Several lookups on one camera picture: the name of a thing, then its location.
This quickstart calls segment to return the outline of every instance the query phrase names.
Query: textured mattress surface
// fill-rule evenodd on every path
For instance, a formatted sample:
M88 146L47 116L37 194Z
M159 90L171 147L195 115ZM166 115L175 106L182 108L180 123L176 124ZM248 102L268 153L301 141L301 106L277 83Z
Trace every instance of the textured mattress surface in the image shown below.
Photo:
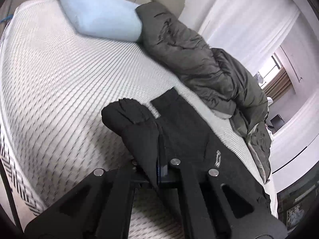
M127 97L154 111L149 102L172 87L262 184L244 140L229 120L215 116L138 44L76 33L57 0L31 0L16 10L2 39L0 67L1 131L46 206L95 168L114 169L131 158L121 138L103 125L104 106ZM276 215L272 180L265 190ZM137 191L130 235L182 236L167 215L153 191Z

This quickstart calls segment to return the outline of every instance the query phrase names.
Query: blanket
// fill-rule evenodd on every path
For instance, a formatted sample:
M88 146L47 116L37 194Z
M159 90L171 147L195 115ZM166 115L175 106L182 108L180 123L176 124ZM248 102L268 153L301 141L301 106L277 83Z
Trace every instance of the blanket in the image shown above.
M141 41L146 51L166 65L210 109L231 115L235 132L245 138L264 121L267 97L239 61L223 49L210 48L198 33L160 3L140 5L136 12L143 24ZM266 152L262 154L268 155L269 148L264 148ZM264 155L260 157L262 166L269 166ZM262 175L264 182L269 175L270 172Z

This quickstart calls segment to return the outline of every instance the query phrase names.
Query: light blue pillow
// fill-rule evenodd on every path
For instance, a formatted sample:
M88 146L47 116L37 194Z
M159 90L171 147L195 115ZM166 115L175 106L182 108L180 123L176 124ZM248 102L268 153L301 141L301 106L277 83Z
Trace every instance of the light blue pillow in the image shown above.
M81 34L136 42L142 23L127 0L60 0L66 16Z

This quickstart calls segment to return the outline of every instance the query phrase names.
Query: silver screw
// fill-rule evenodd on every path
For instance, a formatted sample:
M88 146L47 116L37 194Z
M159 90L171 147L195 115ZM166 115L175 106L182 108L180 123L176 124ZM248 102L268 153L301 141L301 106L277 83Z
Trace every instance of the silver screw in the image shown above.
M173 158L171 160L171 164L173 164L173 165L179 165L180 163L181 163L181 160L178 158Z
M219 175L219 171L216 170L216 169L210 169L210 170L208 171L208 174L209 174L210 176L216 177L216 176Z
M101 168L95 169L94 172L93 172L93 174L94 174L95 176L102 176L103 173L104 173L104 170L101 169Z

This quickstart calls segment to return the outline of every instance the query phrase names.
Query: white printed logo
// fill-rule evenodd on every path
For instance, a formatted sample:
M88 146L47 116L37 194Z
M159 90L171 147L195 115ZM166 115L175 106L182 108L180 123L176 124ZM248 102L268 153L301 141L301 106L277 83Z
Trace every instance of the white printed logo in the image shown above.
M221 152L217 150L215 166L218 168L220 165L221 165Z

